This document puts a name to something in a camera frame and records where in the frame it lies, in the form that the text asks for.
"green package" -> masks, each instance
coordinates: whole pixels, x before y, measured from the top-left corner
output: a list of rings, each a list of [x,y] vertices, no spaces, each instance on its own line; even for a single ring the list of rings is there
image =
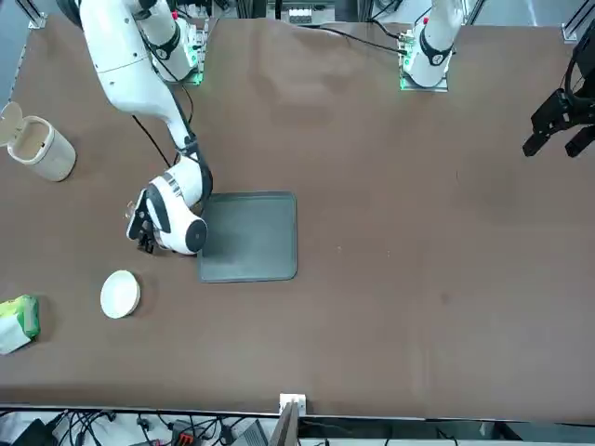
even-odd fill
[[[0,354],[6,355],[39,335],[37,298],[22,295],[0,304]]]

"white bracket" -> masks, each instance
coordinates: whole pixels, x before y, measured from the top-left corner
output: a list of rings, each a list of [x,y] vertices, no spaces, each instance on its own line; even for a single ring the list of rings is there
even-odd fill
[[[281,413],[287,404],[297,403],[299,416],[306,416],[306,395],[301,393],[280,393],[279,394],[279,413]]]
[[[29,29],[30,30],[44,29],[46,27],[46,22],[47,22],[47,14],[45,12],[42,12],[41,15],[39,16],[39,18],[37,19],[36,23],[33,20],[31,20],[29,22]]]
[[[575,44],[576,41],[578,40],[578,37],[576,36],[576,31],[573,31],[572,34],[568,34],[567,31],[565,30],[566,25],[563,23],[562,24],[562,39],[564,41],[565,44]]]

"white bowl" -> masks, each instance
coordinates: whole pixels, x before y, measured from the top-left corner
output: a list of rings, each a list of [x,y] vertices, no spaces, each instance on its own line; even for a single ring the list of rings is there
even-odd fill
[[[101,288],[101,309],[109,318],[124,318],[134,311],[139,301],[140,286],[130,271],[116,271]]]

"table surface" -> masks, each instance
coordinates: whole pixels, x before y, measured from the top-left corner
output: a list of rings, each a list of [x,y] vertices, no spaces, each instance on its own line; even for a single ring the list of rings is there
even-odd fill
[[[0,399],[275,412],[296,392],[317,414],[594,420],[595,153],[567,158],[570,133],[521,150],[570,52],[555,29],[465,27],[450,92],[401,92],[391,53],[221,20],[192,127],[216,191],[296,194],[298,272],[205,284],[126,239],[163,162],[50,18],[13,98],[78,160],[55,184],[2,155],[0,297],[40,295],[42,333],[0,359]],[[142,286],[120,321],[99,306],[116,269]]]

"white cup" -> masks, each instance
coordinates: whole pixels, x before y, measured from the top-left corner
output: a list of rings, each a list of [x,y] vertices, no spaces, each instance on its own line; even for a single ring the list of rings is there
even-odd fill
[[[50,181],[71,173],[76,152],[52,124],[37,116],[23,118],[16,102],[9,102],[0,116],[0,145],[7,145],[13,159]]]

